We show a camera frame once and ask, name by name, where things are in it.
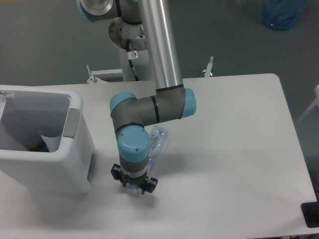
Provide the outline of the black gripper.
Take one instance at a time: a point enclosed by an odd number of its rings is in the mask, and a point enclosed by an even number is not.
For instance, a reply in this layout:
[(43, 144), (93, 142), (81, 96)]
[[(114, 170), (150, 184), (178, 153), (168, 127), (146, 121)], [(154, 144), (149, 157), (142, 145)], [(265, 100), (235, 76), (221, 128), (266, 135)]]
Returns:
[(146, 165), (142, 170), (132, 172), (127, 171), (122, 166), (114, 164), (111, 169), (111, 174), (115, 180), (118, 180), (122, 183), (123, 187), (126, 187), (127, 184), (136, 185), (141, 189), (141, 194), (145, 194), (147, 189), (147, 169)]

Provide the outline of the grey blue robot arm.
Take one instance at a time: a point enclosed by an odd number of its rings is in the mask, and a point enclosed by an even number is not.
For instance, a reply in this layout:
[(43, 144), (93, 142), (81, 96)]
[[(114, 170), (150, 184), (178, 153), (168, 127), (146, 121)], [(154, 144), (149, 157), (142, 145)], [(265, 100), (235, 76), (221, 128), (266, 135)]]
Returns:
[(151, 139), (146, 126), (195, 114), (193, 90), (185, 88), (166, 0), (79, 0), (86, 22), (109, 19), (109, 38), (122, 54), (124, 79), (154, 80), (156, 94), (137, 98), (123, 92), (110, 100), (110, 115), (119, 152), (115, 180), (152, 193), (158, 184), (148, 176)]

